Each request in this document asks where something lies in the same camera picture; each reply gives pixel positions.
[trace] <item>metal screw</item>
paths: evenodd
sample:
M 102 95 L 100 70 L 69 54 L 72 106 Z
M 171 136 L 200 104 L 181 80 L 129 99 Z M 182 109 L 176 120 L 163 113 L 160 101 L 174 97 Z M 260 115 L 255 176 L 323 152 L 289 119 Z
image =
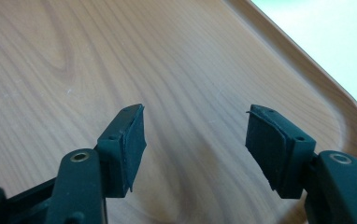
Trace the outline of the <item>metal screw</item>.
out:
M 349 157 L 346 157 L 346 156 L 338 154 L 338 153 L 330 154 L 330 158 L 333 161 L 339 162 L 344 165 L 351 164 L 351 159 Z
M 80 162 L 80 161 L 86 161 L 89 158 L 89 153 L 88 152 L 79 152 L 72 156 L 70 160 L 72 162 Z

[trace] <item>wooden tray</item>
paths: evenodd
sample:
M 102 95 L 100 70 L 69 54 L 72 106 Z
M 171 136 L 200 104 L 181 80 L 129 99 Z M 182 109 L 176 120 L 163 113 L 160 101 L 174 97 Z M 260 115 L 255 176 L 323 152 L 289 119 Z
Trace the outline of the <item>wooden tray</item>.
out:
M 0 0 L 0 187 L 15 195 L 142 103 L 148 147 L 110 223 L 301 223 L 245 148 L 251 104 L 357 157 L 357 104 L 251 2 Z

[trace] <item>light wood surface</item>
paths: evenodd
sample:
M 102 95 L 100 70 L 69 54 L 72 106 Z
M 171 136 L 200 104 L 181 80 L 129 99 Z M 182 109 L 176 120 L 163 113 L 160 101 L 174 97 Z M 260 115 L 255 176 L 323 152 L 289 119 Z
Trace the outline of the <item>light wood surface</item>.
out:
M 145 108 L 134 192 L 110 223 L 301 223 L 245 148 L 251 104 L 357 157 L 357 104 L 250 2 L 0 0 L 0 187 L 12 196 Z

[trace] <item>wood grain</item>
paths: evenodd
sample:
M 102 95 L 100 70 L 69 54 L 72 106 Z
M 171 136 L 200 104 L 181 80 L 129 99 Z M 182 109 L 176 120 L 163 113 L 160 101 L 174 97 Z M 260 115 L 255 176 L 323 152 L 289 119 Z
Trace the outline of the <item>wood grain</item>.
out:
M 251 104 L 357 157 L 357 104 L 252 3 L 0 0 L 0 187 L 8 196 L 145 108 L 148 147 L 111 223 L 301 223 L 245 148 Z

